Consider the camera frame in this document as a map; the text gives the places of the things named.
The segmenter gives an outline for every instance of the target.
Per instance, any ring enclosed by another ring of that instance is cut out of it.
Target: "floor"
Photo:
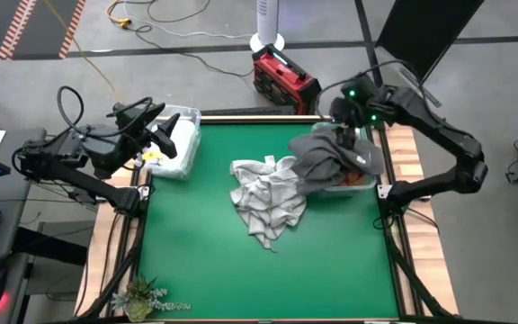
[[[363,0],[373,39],[377,39],[393,0]],[[203,0],[169,5],[158,1],[153,13],[162,19],[184,16],[201,8]],[[150,46],[132,33],[113,27],[103,16],[104,2],[88,1],[76,32],[84,50],[144,49]],[[228,9],[237,14],[228,13]],[[128,5],[130,15],[146,20],[143,6]],[[115,11],[122,15],[122,8]],[[255,30],[254,0],[213,1],[207,12],[184,22],[166,24],[174,32],[206,31],[246,35]],[[360,41],[362,32],[352,0],[281,0],[280,33],[288,41]],[[486,1],[460,37],[518,36],[518,1]],[[156,28],[146,35],[162,46],[245,44],[238,39],[193,36],[181,38]],[[294,49],[286,54],[317,76],[323,86],[349,77],[369,66],[364,48]],[[211,65],[237,73],[251,68],[245,51],[204,53]],[[210,72],[193,58],[149,55],[94,58],[94,63],[118,89],[110,91],[82,59],[0,61],[0,128],[44,126],[49,133],[62,130],[55,92],[62,85],[75,87],[85,99],[83,122],[107,122],[105,114],[118,100],[134,101],[151,95],[157,102],[202,110],[268,105],[249,77]],[[505,180],[506,167],[516,159],[518,137],[518,42],[453,45],[429,77],[428,90],[442,102],[435,112],[471,132],[483,144],[489,174],[480,193],[433,198],[441,228],[453,290],[460,313],[468,319],[518,322],[518,185]],[[322,100],[325,107],[336,92]],[[74,102],[66,107],[75,114]],[[417,146],[426,175],[452,165],[451,157],[417,134]],[[39,188],[31,196],[52,198]],[[30,203],[24,220],[41,212],[39,221],[85,221],[94,214],[77,205]],[[30,226],[37,226],[37,221]],[[64,320],[74,303],[32,299],[26,323]]]

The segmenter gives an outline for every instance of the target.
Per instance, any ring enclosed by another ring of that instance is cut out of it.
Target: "red power station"
[[[319,82],[269,44],[253,54],[254,85],[277,105],[291,105],[296,114],[315,114]]]

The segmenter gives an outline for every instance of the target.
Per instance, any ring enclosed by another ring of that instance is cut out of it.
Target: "green table surface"
[[[265,250],[237,215],[232,161],[290,155],[305,124],[202,125],[186,181],[155,177],[139,273],[157,278],[166,302],[191,310],[153,319],[385,319],[397,317],[393,281],[372,190],[308,198],[299,224]]]

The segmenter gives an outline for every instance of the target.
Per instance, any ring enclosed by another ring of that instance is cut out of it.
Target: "gray cloth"
[[[237,160],[230,172],[241,184],[232,190],[231,201],[237,214],[264,248],[272,249],[287,226],[295,226],[305,211],[307,201],[297,193],[299,178],[290,169],[295,157],[284,157],[275,163],[273,156],[265,163]]]
[[[297,183],[299,194],[339,185],[345,179],[345,171],[362,171],[372,176],[384,171],[380,148],[366,139],[356,140],[353,150],[342,148],[330,130],[316,130],[292,139],[289,150],[297,157],[291,169],[301,178]]]

